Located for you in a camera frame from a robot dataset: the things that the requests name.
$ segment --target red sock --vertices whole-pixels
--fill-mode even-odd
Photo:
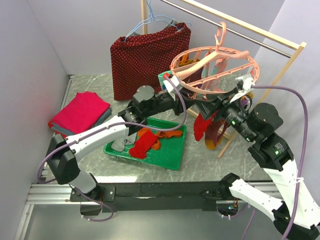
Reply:
[[[207,127],[212,122],[212,118],[215,114],[213,114],[210,119],[207,121],[204,120],[201,113],[199,113],[198,117],[195,119],[193,124],[193,131],[194,131],[194,138],[197,142],[199,142],[202,137],[204,136],[205,131],[207,130]]]
[[[223,130],[218,135],[218,131],[222,125],[223,125]],[[209,126],[205,131],[205,138],[211,139],[213,141],[214,146],[216,147],[219,141],[222,139],[228,127],[229,127],[229,124],[224,120],[213,121],[209,124]]]
[[[151,146],[158,140],[158,137],[151,131],[146,131],[137,141],[134,143],[134,147],[129,149],[129,154],[137,159],[144,159],[147,157],[146,152]]]

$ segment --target wire hanger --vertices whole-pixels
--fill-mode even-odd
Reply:
[[[162,15],[162,14],[161,14],[161,15],[154,15],[154,11],[153,11],[153,9],[152,9],[152,7],[151,7],[151,0],[149,0],[149,2],[148,2],[148,0],[146,0],[146,4],[147,4],[147,6],[148,6],[148,8],[149,8],[149,18],[147,18],[147,19],[142,20],[141,22],[139,22],[138,25],[137,25],[131,32],[129,32],[129,33],[125,36],[124,41],[126,41],[127,38],[128,38],[132,33],[134,33],[137,29],[139,29],[139,28],[140,28],[141,26],[143,26],[143,25],[146,25],[146,24],[151,23],[152,20],[154,20],[155,22],[159,22],[159,21],[165,22],[165,23],[167,23],[168,25],[171,25],[171,26],[175,27],[177,30],[179,30],[179,28],[178,28],[176,25],[173,25],[172,23],[167,22],[167,21],[164,20],[164,19],[156,19],[157,17],[165,17],[165,18],[167,18],[167,19],[170,19],[172,22],[174,21],[172,18],[170,18],[170,17],[168,17],[168,16],[166,16],[166,15]]]

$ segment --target wooden clothes rack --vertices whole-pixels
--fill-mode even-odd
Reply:
[[[148,7],[147,6],[147,0],[140,0],[140,1],[141,1],[141,17],[142,17],[142,20],[145,20],[145,19],[147,19],[149,17],[148,16],[148,9],[147,9],[147,7]],[[205,17],[203,17],[203,16],[201,16],[201,15],[199,15],[197,13],[194,13],[194,12],[190,11],[190,10],[187,10],[187,9],[185,9],[185,8],[179,6],[179,5],[176,5],[176,4],[174,4],[174,3],[172,3],[172,2],[170,2],[168,0],[161,0],[161,1],[166,3],[166,4],[168,4],[168,5],[171,5],[172,7],[177,8],[177,9],[183,11],[183,12],[186,12],[186,13],[188,13],[190,15],[193,15],[193,16],[201,19],[201,20],[204,20],[204,21],[206,21],[206,22],[208,22],[210,24],[213,24],[213,25],[215,25],[217,27],[222,27],[219,23],[214,22],[214,21],[212,21],[210,19],[207,19],[207,18],[205,18]],[[242,20],[237,19],[237,18],[235,18],[233,16],[225,14],[225,13],[223,13],[221,11],[213,9],[212,7],[206,6],[206,5],[204,5],[202,3],[199,3],[197,1],[194,1],[194,0],[181,0],[181,1],[183,1],[183,2],[185,2],[187,4],[190,4],[191,6],[194,6],[196,8],[199,8],[201,10],[204,10],[204,11],[210,13],[210,14],[213,14],[213,15],[219,17],[219,18],[227,20],[228,22],[231,22],[233,24],[241,26],[244,29],[250,30],[251,32],[254,32],[254,33],[258,34],[258,35],[261,35],[261,36],[263,36],[263,37],[265,37],[267,39],[270,39],[273,42],[281,44],[281,45],[283,45],[283,46],[285,46],[285,47],[287,47],[289,49],[294,50],[294,53],[292,55],[290,55],[290,54],[287,54],[287,53],[285,53],[283,51],[280,51],[280,50],[278,50],[278,49],[276,49],[276,48],[274,48],[272,46],[269,46],[269,45],[267,45],[267,44],[265,44],[263,42],[257,41],[255,39],[252,39],[251,37],[243,35],[242,33],[239,33],[239,32],[237,32],[235,30],[227,28],[227,31],[229,31],[229,32],[241,37],[241,38],[247,39],[248,41],[251,41],[251,42],[253,42],[255,44],[258,44],[263,48],[269,49],[269,50],[271,50],[271,51],[273,51],[273,52],[275,52],[277,54],[280,54],[282,56],[285,56],[285,57],[289,58],[288,61],[286,62],[286,64],[284,65],[284,67],[282,68],[282,70],[278,73],[278,75],[275,77],[275,79],[271,83],[272,86],[276,85],[279,82],[279,80],[282,78],[282,76],[290,68],[291,64],[296,60],[296,58],[299,56],[299,54],[302,52],[302,50],[307,45],[305,42],[302,42],[301,44],[292,42],[292,41],[290,41],[288,39],[285,39],[283,37],[275,35],[275,34],[269,32],[269,31],[263,30],[263,29],[261,29],[261,28],[259,28],[257,26],[249,24],[249,23],[247,23],[245,21],[242,21]],[[148,33],[147,25],[143,25],[142,33],[143,34],[147,34]],[[262,95],[262,97],[259,99],[258,103],[263,102],[266,99],[266,97],[269,95],[270,91],[271,91],[271,89],[267,89],[264,92],[264,94]],[[197,117],[198,116],[198,113],[196,113],[192,109],[188,109],[187,112],[193,117]],[[228,139],[228,142],[225,144],[225,146],[221,150],[220,154],[218,155],[218,158],[220,158],[223,155],[223,153],[226,151],[226,149],[228,148],[228,146],[230,145],[232,140],[237,136],[237,132],[234,131],[234,133],[232,135],[229,135],[227,133],[227,134],[224,134],[223,136]]]

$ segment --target clothes hanger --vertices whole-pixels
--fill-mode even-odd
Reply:
[[[189,77],[191,74],[196,72],[198,69],[202,68],[204,65],[209,64],[210,62],[212,62],[216,59],[220,59],[220,58],[246,59],[249,56],[248,51],[243,51],[243,52],[239,52],[239,53],[235,53],[235,54],[232,54],[232,52],[226,53],[226,52],[219,51],[219,47],[221,47],[224,44],[226,33],[227,33],[226,23],[224,23],[222,21],[222,22],[220,22],[220,24],[222,25],[222,29],[221,29],[221,27],[218,27],[217,33],[214,35],[214,37],[215,37],[215,51],[210,54],[206,54],[207,56],[205,56],[203,59],[198,61],[195,65],[191,66],[190,68],[188,68],[184,71],[177,72],[176,76],[178,78],[180,78],[180,80],[183,80],[183,79]],[[212,80],[216,79],[213,77],[214,76],[212,76],[212,78],[206,77],[201,80],[207,80],[208,78],[211,78]]]
[[[147,24],[151,23],[152,20],[154,20],[155,22],[159,22],[159,21],[165,22],[165,23],[167,23],[168,25],[171,25],[171,26],[175,27],[177,30],[179,30],[179,28],[178,28],[176,25],[173,25],[173,24],[171,24],[170,22],[167,22],[167,21],[164,20],[164,19],[156,19],[157,17],[165,17],[165,18],[167,18],[167,19],[170,19],[172,22],[174,21],[172,18],[170,18],[170,17],[168,17],[168,16],[166,16],[166,15],[162,15],[162,14],[161,14],[161,15],[154,15],[154,11],[153,11],[153,9],[152,9],[152,7],[151,7],[151,0],[149,0],[149,2],[148,2],[148,0],[146,0],[146,4],[147,4],[147,6],[148,6],[148,8],[149,8],[149,18],[147,18],[147,19],[142,20],[141,22],[139,22],[138,25],[137,25],[131,32],[129,32],[129,33],[125,36],[124,41],[126,41],[127,38],[128,38],[132,33],[134,33],[137,29],[139,29],[139,28],[140,28],[141,26],[143,26],[143,25],[147,25]]]
[[[202,68],[207,63],[210,63],[210,62],[212,62],[212,61],[214,61],[216,59],[221,59],[221,58],[246,59],[248,56],[249,56],[249,52],[248,51],[242,51],[242,52],[235,53],[235,54],[214,51],[214,52],[210,53],[209,55],[205,56],[200,61],[198,61],[195,65],[191,66],[190,68],[188,68],[188,69],[186,69],[184,71],[177,72],[175,75],[178,78],[180,78],[180,80],[183,80],[183,79],[189,77],[194,72],[196,72],[198,69]]]

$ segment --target folded cloth stack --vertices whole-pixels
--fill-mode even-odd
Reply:
[[[67,137],[102,124],[110,115],[110,104],[95,92],[78,92],[48,125],[56,133]]]

